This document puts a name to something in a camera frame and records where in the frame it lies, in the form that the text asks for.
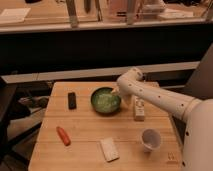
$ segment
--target carrot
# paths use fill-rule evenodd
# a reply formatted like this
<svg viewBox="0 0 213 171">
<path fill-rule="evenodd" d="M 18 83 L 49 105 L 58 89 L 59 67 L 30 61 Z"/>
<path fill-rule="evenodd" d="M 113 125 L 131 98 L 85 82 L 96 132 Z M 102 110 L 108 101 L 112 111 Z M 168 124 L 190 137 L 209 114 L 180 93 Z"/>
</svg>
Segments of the carrot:
<svg viewBox="0 0 213 171">
<path fill-rule="evenodd" d="M 59 137 L 61 138 L 61 140 L 63 141 L 65 146 L 68 146 L 68 145 L 71 144 L 70 138 L 69 138 L 69 136 L 67 135 L 66 131 L 63 128 L 57 126 L 56 127 L 56 131 L 57 131 Z"/>
</svg>

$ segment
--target wooden table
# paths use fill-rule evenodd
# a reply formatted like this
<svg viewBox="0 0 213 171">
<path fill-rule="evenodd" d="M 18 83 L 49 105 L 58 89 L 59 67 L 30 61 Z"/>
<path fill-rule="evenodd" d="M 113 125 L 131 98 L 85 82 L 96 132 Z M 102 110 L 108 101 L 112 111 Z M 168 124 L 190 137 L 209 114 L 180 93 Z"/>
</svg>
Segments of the wooden table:
<svg viewBox="0 0 213 171">
<path fill-rule="evenodd" d="M 134 121 L 133 106 L 123 102 L 114 116 L 103 117 L 90 104 L 92 92 L 114 82 L 57 82 L 54 85 L 45 117 L 30 161 L 30 171 L 180 171 L 181 152 L 168 114 L 145 102 L 144 122 Z M 75 92 L 77 109 L 68 109 L 67 93 Z M 56 133 L 63 127 L 71 138 L 64 146 Z M 141 133 L 157 129 L 161 147 L 143 153 Z M 113 137 L 120 158 L 105 161 L 100 140 Z"/>
</svg>

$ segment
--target white cup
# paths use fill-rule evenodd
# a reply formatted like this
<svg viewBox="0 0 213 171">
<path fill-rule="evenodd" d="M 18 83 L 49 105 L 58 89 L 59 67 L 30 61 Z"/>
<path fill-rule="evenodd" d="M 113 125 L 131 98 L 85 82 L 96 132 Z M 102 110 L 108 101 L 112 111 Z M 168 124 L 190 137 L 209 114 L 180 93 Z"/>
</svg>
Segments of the white cup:
<svg viewBox="0 0 213 171">
<path fill-rule="evenodd" d="M 156 150 L 161 145 L 160 133 L 154 129 L 144 130 L 141 138 L 144 152 Z"/>
</svg>

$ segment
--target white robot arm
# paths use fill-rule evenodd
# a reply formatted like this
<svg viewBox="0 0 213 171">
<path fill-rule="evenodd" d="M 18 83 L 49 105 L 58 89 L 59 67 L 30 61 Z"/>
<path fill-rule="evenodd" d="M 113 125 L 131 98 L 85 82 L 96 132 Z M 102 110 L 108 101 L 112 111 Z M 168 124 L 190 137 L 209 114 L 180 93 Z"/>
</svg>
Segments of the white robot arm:
<svg viewBox="0 0 213 171">
<path fill-rule="evenodd" d="M 132 94 L 169 112 L 187 124 L 182 171 L 213 171 L 213 99 L 195 97 L 147 85 L 139 80 L 142 72 L 132 68 L 117 79 L 124 100 Z"/>
</svg>

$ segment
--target bowl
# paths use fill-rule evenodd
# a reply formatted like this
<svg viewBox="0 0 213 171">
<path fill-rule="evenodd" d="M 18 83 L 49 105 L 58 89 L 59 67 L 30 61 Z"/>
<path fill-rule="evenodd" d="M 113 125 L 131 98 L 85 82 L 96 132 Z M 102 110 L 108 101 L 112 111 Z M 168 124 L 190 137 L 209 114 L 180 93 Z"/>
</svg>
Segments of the bowl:
<svg viewBox="0 0 213 171">
<path fill-rule="evenodd" d="M 111 87 L 101 87 L 92 93 L 91 104 L 96 112 L 106 115 L 118 111 L 121 98 L 111 94 L 112 90 Z"/>
</svg>

